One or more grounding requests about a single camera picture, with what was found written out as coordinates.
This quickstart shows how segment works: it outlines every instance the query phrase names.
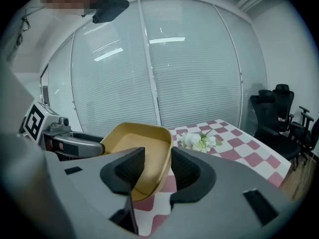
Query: green leaf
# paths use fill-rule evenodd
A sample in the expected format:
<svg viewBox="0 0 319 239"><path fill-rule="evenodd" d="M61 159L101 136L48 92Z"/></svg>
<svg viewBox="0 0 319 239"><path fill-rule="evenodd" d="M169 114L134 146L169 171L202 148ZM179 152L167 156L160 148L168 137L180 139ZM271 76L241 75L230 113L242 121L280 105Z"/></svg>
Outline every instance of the green leaf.
<svg viewBox="0 0 319 239"><path fill-rule="evenodd" d="M221 146L223 143L219 140L216 140L216 146Z"/></svg>

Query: white venetian blinds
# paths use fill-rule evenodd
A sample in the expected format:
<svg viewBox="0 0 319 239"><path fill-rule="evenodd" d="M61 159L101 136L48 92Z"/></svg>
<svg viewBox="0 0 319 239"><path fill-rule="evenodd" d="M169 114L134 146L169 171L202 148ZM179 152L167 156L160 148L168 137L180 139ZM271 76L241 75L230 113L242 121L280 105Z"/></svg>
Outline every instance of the white venetian blinds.
<svg viewBox="0 0 319 239"><path fill-rule="evenodd" d="M240 129L254 135L258 122L250 96L258 95L259 90L267 89L263 53L255 31L248 22L224 9L217 9L234 41L242 72L243 110Z"/></svg>
<svg viewBox="0 0 319 239"><path fill-rule="evenodd" d="M162 125L222 119L238 126L238 63L214 6L194 0L141 3Z"/></svg>
<svg viewBox="0 0 319 239"><path fill-rule="evenodd" d="M113 22L76 31L71 72L86 133L106 136L125 121L157 124L137 2Z"/></svg>
<svg viewBox="0 0 319 239"><path fill-rule="evenodd" d="M51 108L60 116L69 118L69 124L73 131L82 132L74 107L71 87L72 40L73 36L62 44L49 61L48 88Z"/></svg>

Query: tan tray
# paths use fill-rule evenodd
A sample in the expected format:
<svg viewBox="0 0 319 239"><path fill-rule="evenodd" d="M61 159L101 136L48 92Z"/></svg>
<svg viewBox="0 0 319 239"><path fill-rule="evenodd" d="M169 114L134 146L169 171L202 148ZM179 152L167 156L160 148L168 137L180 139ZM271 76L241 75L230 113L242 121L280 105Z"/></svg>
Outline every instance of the tan tray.
<svg viewBox="0 0 319 239"><path fill-rule="evenodd" d="M102 141L105 153L112 154L135 147L145 147L145 165L132 200L141 201L158 192L170 168L173 139L168 129L161 126L125 122L116 126Z"/></svg>

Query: table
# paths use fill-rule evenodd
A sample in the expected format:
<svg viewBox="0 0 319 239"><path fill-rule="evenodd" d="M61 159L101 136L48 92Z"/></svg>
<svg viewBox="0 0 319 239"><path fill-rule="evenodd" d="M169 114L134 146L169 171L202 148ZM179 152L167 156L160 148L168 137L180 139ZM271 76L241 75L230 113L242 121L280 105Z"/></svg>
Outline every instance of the table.
<svg viewBox="0 0 319 239"><path fill-rule="evenodd" d="M214 135L222 145L211 149L208 155L242 163L276 187L280 186L291 165L288 160L259 140L220 119L169 130L174 140L173 145L177 147L180 147L179 141L185 132ZM166 182L158 193L144 201L133 203L140 237L148 237L165 221L170 214L169 198L174 192L175 177L170 169Z"/></svg>

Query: black office chair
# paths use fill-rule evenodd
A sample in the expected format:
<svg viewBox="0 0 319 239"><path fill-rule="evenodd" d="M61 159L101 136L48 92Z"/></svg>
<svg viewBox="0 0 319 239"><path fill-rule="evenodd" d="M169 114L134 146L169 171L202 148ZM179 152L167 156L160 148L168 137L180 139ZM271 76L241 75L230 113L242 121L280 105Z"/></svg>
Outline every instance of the black office chair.
<svg viewBox="0 0 319 239"><path fill-rule="evenodd" d="M300 145L279 133L278 110L275 104L275 95L270 90L260 90L259 96L251 96L250 101L257 115L258 128L254 137L287 160L296 158L294 171L298 166Z"/></svg>
<svg viewBox="0 0 319 239"><path fill-rule="evenodd" d="M289 123L292 122L294 117L293 114L289 113L295 94L289 90L287 84L278 84L276 89L273 90L273 93L278 111L279 132L285 132L288 130Z"/></svg>
<svg viewBox="0 0 319 239"><path fill-rule="evenodd" d="M309 125L311 121L315 121L312 117L310 117L306 112L309 112L306 108L299 106L304 112L301 112L303 116L302 124L297 122L292 122L294 127L290 128L289 138L292 139L294 137L294 141L298 141L301 146L301 156L305 158L304 165L307 164L307 155L306 153L314 150L318 138L319 138L319 119L315 122L312 131L309 131Z"/></svg>

